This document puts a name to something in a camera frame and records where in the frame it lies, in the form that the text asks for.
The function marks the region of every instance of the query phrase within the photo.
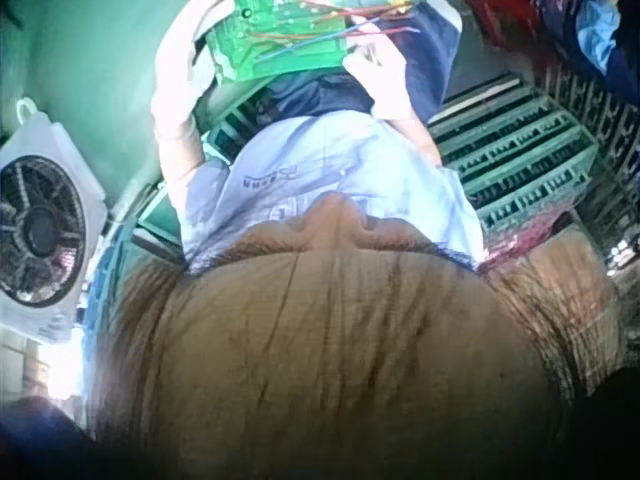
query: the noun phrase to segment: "wire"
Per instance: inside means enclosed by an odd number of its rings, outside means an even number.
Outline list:
[[[393,33],[401,33],[401,32],[413,32],[418,33],[420,30],[413,27],[397,27],[397,28],[387,28],[385,30],[380,30],[379,32],[350,32],[346,34],[340,35],[340,37],[365,37],[369,35],[390,35]],[[306,34],[280,34],[280,33],[249,33],[252,37],[257,38],[268,38],[272,40],[305,40],[308,38],[317,38],[317,34],[306,33]]]
[[[375,22],[377,22],[379,20],[380,20],[380,17],[375,17],[375,18],[372,18],[371,20],[367,20],[366,22],[360,23],[358,25],[354,25],[352,27],[349,27],[349,28],[347,28],[345,30],[341,30],[339,32],[329,33],[329,34],[326,34],[326,35],[319,35],[319,36],[317,36],[315,38],[310,38],[308,40],[303,40],[302,42],[298,42],[295,45],[291,45],[290,47],[283,48],[282,50],[278,50],[276,52],[260,55],[259,57],[256,58],[255,61],[256,61],[256,63],[261,63],[261,62],[264,62],[265,60],[270,60],[272,58],[278,57],[278,56],[282,55],[283,53],[292,52],[293,50],[297,50],[299,48],[306,47],[307,45],[312,45],[314,43],[318,43],[318,42],[321,42],[323,40],[330,40],[332,38],[338,38],[338,37],[344,35],[345,33],[349,33],[349,32],[353,32],[355,30],[358,30],[362,25],[366,25],[368,23],[375,23]]]
[[[381,13],[381,16],[386,16],[393,12],[394,10],[400,10],[402,8],[410,7],[411,3],[403,3],[401,5],[384,5],[380,7],[364,7],[364,8],[352,8],[352,9],[341,9],[341,11],[334,10],[333,12],[323,15],[320,18],[315,19],[311,23],[319,23],[327,20],[331,20],[336,17],[348,17],[351,15],[367,15],[374,13]]]

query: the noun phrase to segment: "fan grille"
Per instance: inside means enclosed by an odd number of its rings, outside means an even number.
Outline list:
[[[0,288],[45,307],[75,284],[85,254],[78,192],[53,161],[24,156],[0,173]]]

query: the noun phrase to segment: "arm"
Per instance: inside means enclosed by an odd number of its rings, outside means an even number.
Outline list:
[[[176,204],[177,192],[193,178],[196,169],[204,163],[202,142],[195,127],[193,117],[173,131],[154,131],[158,143],[158,158],[162,176],[167,184],[167,192]]]
[[[352,19],[368,35],[347,39],[349,47],[355,51],[347,55],[343,66],[373,99],[371,114],[385,120],[412,142],[427,165],[442,166],[433,138],[411,106],[406,86],[407,61],[376,25],[362,17]]]
[[[427,165],[442,166],[440,151],[414,110],[405,118],[388,120],[387,123],[418,148]]]
[[[151,113],[160,167],[174,206],[178,192],[184,191],[204,163],[202,143],[191,112],[215,74],[207,49],[194,65],[194,42],[234,8],[233,0],[190,0],[158,47]]]

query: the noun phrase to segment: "white glove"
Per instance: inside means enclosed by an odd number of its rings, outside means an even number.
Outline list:
[[[361,32],[376,33],[373,23],[363,17],[351,17]],[[389,37],[378,35],[347,37],[347,46],[355,47],[342,62],[373,99],[371,115],[381,120],[400,120],[413,112],[406,85],[407,61]]]
[[[156,90],[151,99],[158,133],[170,134],[186,123],[213,82],[215,67],[209,49],[203,49],[194,65],[194,42],[234,8],[234,0],[190,0],[162,38],[155,61]]]

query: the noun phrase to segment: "green circuit board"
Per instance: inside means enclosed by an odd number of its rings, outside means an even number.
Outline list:
[[[219,83],[253,80],[300,70],[337,67],[346,53],[344,38],[308,40],[345,29],[334,6],[304,0],[236,0],[234,12],[207,36]],[[389,5],[387,0],[367,0]]]

